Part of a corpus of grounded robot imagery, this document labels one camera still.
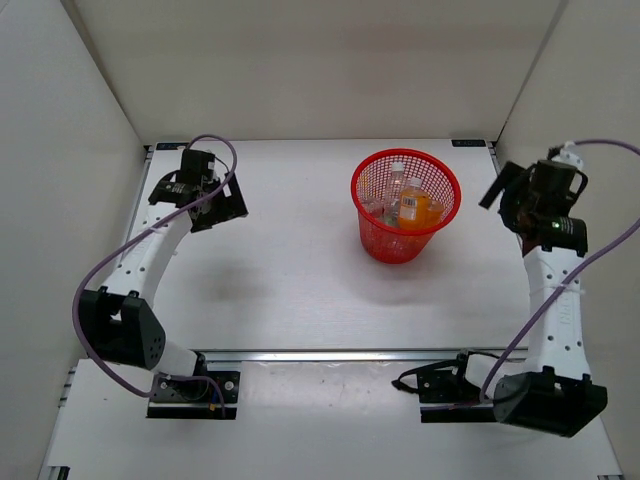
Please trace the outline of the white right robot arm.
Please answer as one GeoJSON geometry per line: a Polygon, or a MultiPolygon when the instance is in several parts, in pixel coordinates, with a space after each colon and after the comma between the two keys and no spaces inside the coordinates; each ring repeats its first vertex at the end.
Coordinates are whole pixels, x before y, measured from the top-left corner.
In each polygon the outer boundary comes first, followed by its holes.
{"type": "Polygon", "coordinates": [[[455,396],[470,400],[479,393],[497,422],[566,438],[608,403],[583,346],[579,276],[587,265],[587,226],[570,215],[587,184],[579,166],[560,161],[502,168],[479,204],[498,201],[504,226],[521,240],[532,313],[509,346],[526,340],[528,355],[516,373],[507,371],[505,351],[484,372],[467,364],[449,375],[455,396]]]}

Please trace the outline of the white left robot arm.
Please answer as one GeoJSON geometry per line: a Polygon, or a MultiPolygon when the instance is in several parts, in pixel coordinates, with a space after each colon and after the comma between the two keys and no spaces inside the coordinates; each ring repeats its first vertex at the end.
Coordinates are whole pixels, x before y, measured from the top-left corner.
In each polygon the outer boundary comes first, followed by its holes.
{"type": "Polygon", "coordinates": [[[188,400],[206,395],[210,377],[198,368],[198,353],[168,339],[153,305],[186,235],[248,214],[235,174],[217,173],[218,161],[210,151],[183,150],[179,169],[152,189],[140,229],[114,271],[78,299],[76,323],[95,358],[176,376],[175,388],[188,400]]]}

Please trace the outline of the orange juice bottle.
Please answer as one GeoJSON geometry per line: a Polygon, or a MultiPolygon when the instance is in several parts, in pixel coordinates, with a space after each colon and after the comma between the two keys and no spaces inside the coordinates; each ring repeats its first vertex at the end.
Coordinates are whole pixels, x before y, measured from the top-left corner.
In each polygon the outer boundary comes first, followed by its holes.
{"type": "Polygon", "coordinates": [[[398,226],[402,230],[417,231],[438,224],[444,205],[421,188],[422,181],[412,177],[399,198],[398,226]]]}

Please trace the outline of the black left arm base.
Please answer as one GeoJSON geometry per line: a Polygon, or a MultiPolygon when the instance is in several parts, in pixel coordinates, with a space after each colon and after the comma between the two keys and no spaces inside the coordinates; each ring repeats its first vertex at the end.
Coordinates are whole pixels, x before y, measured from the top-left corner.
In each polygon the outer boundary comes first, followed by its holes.
{"type": "Polygon", "coordinates": [[[241,384],[239,367],[206,364],[201,375],[215,382],[220,391],[209,381],[177,382],[168,377],[156,377],[146,417],[163,420],[235,420],[241,384]]]}

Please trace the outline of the large clear plastic bottle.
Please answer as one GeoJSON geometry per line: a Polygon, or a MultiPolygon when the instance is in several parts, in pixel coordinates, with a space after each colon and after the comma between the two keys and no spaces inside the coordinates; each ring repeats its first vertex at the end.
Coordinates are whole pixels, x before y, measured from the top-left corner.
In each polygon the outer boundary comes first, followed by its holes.
{"type": "Polygon", "coordinates": [[[404,163],[395,161],[382,189],[381,198],[373,199],[370,214],[387,226],[397,224],[399,198],[405,186],[404,163]]]}

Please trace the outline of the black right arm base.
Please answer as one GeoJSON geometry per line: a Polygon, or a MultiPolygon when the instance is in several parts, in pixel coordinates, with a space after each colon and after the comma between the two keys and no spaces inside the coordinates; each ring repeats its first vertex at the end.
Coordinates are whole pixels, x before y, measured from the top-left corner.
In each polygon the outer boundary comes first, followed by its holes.
{"type": "Polygon", "coordinates": [[[492,407],[478,401],[479,388],[465,379],[472,356],[498,359],[495,354],[462,350],[454,359],[406,370],[391,385],[418,396],[422,424],[496,423],[492,407]]]}

